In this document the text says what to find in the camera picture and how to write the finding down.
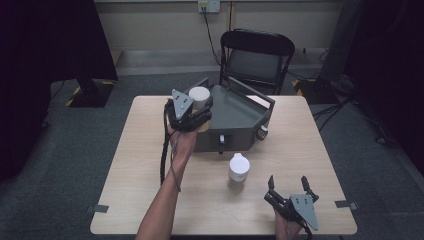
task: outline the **black curtain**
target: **black curtain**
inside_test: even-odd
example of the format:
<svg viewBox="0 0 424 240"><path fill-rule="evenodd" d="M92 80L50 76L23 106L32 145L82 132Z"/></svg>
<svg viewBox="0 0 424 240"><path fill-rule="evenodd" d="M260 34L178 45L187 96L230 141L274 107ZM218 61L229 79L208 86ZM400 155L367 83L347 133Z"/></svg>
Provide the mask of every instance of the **black curtain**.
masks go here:
<svg viewBox="0 0 424 240"><path fill-rule="evenodd" d="M422 174L423 12L423 1L366 1L345 68Z"/></svg>
<svg viewBox="0 0 424 240"><path fill-rule="evenodd" d="M344 0L319 78L338 82L343 74L363 9L362 0Z"/></svg>
<svg viewBox="0 0 424 240"><path fill-rule="evenodd" d="M30 154L52 82L117 75L93 0L3 0L0 29L2 179Z"/></svg>

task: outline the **gray carpet floor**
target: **gray carpet floor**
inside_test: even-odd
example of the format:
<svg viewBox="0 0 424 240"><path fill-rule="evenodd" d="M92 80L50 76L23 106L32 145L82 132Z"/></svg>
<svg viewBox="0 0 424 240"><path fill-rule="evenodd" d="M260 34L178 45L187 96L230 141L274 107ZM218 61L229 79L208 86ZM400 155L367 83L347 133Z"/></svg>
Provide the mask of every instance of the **gray carpet floor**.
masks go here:
<svg viewBox="0 0 424 240"><path fill-rule="evenodd" d="M49 107L48 127L23 171L0 183L0 240L133 239L93 235L92 213L86 212L98 203L132 100L185 90L204 77L216 82L219 73L122 76L104 108L65 107L78 85L72 80L63 87L54 83L52 94L57 95ZM292 80L286 78L282 94L295 94ZM359 206L353 211L358 232L314 239L424 239L424 193L408 171L407 156L402 149L376 143L377 126L354 103L346 102L321 135L346 198ZM310 109L316 113L329 106ZM329 115L316 120L318 128ZM217 238L254 239L200 239Z"/></svg>

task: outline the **wooden table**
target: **wooden table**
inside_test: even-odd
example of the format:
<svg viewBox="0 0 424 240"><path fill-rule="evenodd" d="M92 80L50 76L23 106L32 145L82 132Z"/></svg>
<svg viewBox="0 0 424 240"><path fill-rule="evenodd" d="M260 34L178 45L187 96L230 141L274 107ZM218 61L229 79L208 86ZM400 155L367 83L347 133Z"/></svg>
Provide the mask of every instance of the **wooden table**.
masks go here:
<svg viewBox="0 0 424 240"><path fill-rule="evenodd" d="M99 205L109 209L95 213L92 233L136 234L160 186L162 114L167 98L134 99L99 200ZM181 185L174 235L274 234L274 211L264 200L270 175L274 175L275 190L286 198L303 194L300 178L308 178L320 196L315 203L319 230L313 234L356 232L350 209L335 205L345 196L305 99L272 98L276 103L267 138L242 152L251 168L241 191L227 186L234 152L192 155Z"/></svg>

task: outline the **wall outlet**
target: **wall outlet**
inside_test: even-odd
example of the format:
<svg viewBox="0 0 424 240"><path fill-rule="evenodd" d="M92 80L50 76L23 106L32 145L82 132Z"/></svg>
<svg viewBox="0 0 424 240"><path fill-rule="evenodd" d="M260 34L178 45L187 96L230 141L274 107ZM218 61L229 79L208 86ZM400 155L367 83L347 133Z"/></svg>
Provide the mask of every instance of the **wall outlet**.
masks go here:
<svg viewBox="0 0 424 240"><path fill-rule="evenodd" d="M198 11L200 13L218 13L221 10L221 2L219 0L201 0L197 3Z"/></svg>

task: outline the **gray metal box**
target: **gray metal box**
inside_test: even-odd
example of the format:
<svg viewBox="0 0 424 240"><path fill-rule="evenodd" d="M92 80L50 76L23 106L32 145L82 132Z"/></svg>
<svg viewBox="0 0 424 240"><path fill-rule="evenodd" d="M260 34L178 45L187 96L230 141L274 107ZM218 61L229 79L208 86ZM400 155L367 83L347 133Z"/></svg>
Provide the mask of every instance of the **gray metal box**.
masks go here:
<svg viewBox="0 0 424 240"><path fill-rule="evenodd" d="M209 90L213 97L212 119L209 129L199 132L195 152L247 151L262 138L259 136L266 136L263 127L268 126L271 118L273 99L235 79L229 79L226 87L215 85ZM258 96L269 106L252 100L246 93Z"/></svg>

